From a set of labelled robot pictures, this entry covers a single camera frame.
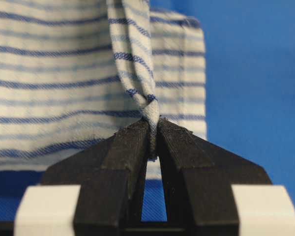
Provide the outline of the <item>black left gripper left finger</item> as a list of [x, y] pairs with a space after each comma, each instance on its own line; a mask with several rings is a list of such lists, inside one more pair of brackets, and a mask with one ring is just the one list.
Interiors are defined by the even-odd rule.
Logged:
[[26, 189], [16, 236], [117, 236], [141, 220], [148, 123], [140, 120], [50, 166]]

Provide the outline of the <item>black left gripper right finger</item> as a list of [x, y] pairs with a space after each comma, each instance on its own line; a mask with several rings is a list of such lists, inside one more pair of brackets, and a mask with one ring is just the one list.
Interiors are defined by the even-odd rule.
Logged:
[[295, 207], [263, 167], [164, 118], [157, 128], [167, 219], [191, 236], [295, 236]]

